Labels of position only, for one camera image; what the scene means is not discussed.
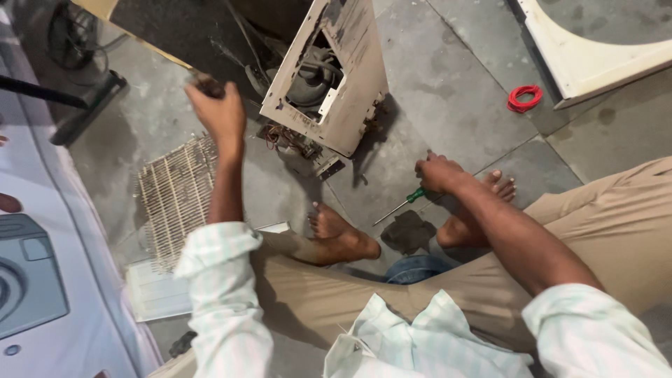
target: shirt cuff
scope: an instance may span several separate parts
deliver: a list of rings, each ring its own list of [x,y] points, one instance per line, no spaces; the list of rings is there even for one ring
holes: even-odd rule
[[[211,266],[258,250],[263,237],[244,222],[214,223],[187,236],[175,276],[190,278]]]
[[[628,310],[614,298],[592,286],[564,284],[544,290],[523,309],[523,320],[538,338],[544,321],[557,315],[599,319]]]

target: black stand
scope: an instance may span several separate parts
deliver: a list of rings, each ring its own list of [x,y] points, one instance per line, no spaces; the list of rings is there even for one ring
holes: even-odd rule
[[[110,70],[108,77],[100,89],[98,89],[98,92],[95,93],[91,103],[87,104],[86,101],[77,96],[0,75],[0,89],[74,106],[83,110],[59,127],[51,136],[51,143],[57,146],[69,146],[72,144],[126,84],[126,79],[115,71]]]

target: screwdriver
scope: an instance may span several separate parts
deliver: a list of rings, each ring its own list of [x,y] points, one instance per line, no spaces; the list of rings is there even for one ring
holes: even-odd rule
[[[380,222],[382,222],[383,219],[385,219],[385,218],[389,217],[390,215],[392,215],[393,212],[399,210],[399,209],[400,209],[402,206],[404,206],[405,204],[407,204],[407,203],[414,203],[415,200],[417,200],[418,198],[424,196],[425,194],[427,194],[427,191],[426,191],[424,188],[422,188],[422,187],[418,188],[418,189],[417,189],[416,191],[414,191],[412,194],[409,194],[408,196],[406,196],[406,201],[404,201],[404,203],[400,204],[400,205],[397,206],[394,210],[390,211],[386,216],[380,218],[380,219],[378,220],[378,222],[375,222],[373,225],[371,225],[371,227],[373,227],[373,226],[379,224]]]

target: screwdriver shaft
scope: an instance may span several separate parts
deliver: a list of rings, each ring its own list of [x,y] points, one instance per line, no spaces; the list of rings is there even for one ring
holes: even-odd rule
[[[399,205],[399,206],[397,206],[397,207],[396,207],[396,208],[395,208],[394,210],[390,211],[390,212],[389,212],[389,213],[388,213],[388,214],[387,214],[386,216],[384,216],[384,217],[380,218],[380,219],[378,220],[378,222],[375,222],[375,223],[374,223],[373,225],[371,225],[371,227],[373,227],[373,226],[375,226],[375,225],[379,224],[380,222],[382,222],[382,221],[383,221],[383,219],[385,219],[385,218],[389,217],[390,215],[392,215],[392,213],[393,213],[393,212],[395,212],[395,211],[399,210],[399,208],[401,208],[402,206],[404,206],[404,205],[405,205],[405,204],[407,204],[407,203],[409,203],[409,201],[408,201],[408,200],[404,201],[404,203],[400,204],[400,205]]]

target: red wire coil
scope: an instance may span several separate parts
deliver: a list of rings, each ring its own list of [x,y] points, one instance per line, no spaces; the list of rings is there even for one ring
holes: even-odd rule
[[[534,95],[534,98],[528,102],[518,101],[518,97],[526,93]],[[542,91],[542,89],[537,85],[523,85],[522,87],[518,87],[509,93],[509,102],[506,104],[506,107],[509,108],[509,110],[512,112],[527,112],[539,104],[543,94],[544,91]]]

